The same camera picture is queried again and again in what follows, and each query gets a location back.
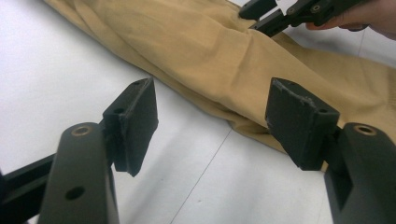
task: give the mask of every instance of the metal rivet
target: metal rivet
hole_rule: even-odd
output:
[[[311,7],[311,12],[312,13],[316,13],[320,11],[320,6],[319,5],[315,5]]]
[[[72,134],[75,137],[79,137],[85,134],[88,134],[92,131],[92,127],[88,126],[88,125],[83,125],[83,126],[79,126],[77,127],[75,130],[72,131]]]
[[[290,7],[290,8],[288,9],[288,15],[291,15],[291,14],[293,14],[294,12],[295,12],[294,7]]]
[[[368,135],[368,136],[376,135],[376,130],[366,125],[361,125],[361,124],[355,125],[354,129],[356,132],[364,135]]]

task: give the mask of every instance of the human hand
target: human hand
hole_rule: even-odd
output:
[[[369,24],[374,31],[396,40],[396,0],[368,0],[357,4],[321,26],[307,23],[309,30],[327,30],[334,27],[359,30]]]

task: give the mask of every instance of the black tool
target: black tool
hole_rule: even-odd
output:
[[[347,123],[297,83],[273,78],[266,109],[270,133],[302,170],[326,161],[334,223],[396,223],[396,146],[375,127]]]
[[[97,123],[64,131],[55,155],[0,174],[0,223],[119,223],[111,165],[139,173],[158,126],[152,78],[131,84]]]
[[[276,0],[251,0],[244,4],[239,16],[247,20],[256,20],[250,28],[265,35],[273,36],[291,25],[299,26],[304,22],[313,22],[316,26],[324,24],[334,16],[338,16],[347,9],[363,0],[298,0],[288,8],[286,15],[280,9],[269,16],[257,21],[265,13],[277,6]]]

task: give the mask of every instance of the white floor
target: white floor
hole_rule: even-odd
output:
[[[396,66],[396,42],[370,29],[286,33],[309,48]],[[0,1],[3,174],[54,153],[64,129],[99,122],[144,77],[42,1]],[[115,176],[121,223],[332,223],[322,173],[300,171],[160,81],[155,87],[160,125],[142,171]]]

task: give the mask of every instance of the folded cloth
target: folded cloth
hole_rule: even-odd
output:
[[[283,150],[264,119],[271,77],[299,83],[341,113],[396,141],[396,70],[269,38],[225,0],[45,0],[122,59],[239,133]]]

